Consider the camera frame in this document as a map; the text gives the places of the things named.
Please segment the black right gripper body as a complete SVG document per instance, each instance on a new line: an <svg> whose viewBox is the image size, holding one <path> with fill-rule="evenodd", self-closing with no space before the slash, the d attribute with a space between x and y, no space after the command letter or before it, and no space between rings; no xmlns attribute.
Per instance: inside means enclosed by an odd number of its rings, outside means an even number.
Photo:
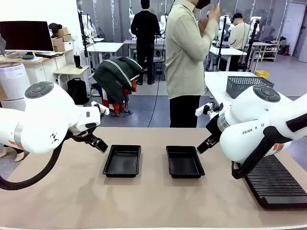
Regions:
<svg viewBox="0 0 307 230"><path fill-rule="evenodd" d="M208 142L219 142L222 132L217 125L218 118L219 115L216 115L206 125L207 130L211 133L211 135L207 138Z"/></svg>

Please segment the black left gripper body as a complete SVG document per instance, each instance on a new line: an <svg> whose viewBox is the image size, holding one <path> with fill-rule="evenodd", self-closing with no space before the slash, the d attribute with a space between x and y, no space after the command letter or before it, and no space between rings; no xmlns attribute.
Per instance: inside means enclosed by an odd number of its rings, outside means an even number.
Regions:
<svg viewBox="0 0 307 230"><path fill-rule="evenodd" d="M92 127L88 130L82 131L81 133L73 132L69 130L69 137L76 142L85 142L86 144L96 143L96 137L93 132L96 127Z"/></svg>

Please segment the person's left hand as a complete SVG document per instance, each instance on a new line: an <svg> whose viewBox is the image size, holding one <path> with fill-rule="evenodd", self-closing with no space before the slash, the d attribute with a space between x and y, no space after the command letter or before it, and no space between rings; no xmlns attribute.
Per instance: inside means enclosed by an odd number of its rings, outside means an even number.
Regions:
<svg viewBox="0 0 307 230"><path fill-rule="evenodd" d="M203 18L199 19L198 27L199 27L199 30L200 30L201 37L203 37L203 35L204 35L204 31L207 27L208 21L209 21L208 17L203 17Z"/></svg>

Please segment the person's right hand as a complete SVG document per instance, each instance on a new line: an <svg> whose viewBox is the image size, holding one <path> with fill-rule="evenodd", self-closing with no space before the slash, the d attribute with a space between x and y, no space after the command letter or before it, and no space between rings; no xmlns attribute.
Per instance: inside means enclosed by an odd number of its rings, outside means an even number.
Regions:
<svg viewBox="0 0 307 230"><path fill-rule="evenodd" d="M220 19L220 6L219 6L219 4L212 5L208 17L209 17L209 21L219 22L219 19Z"/></svg>

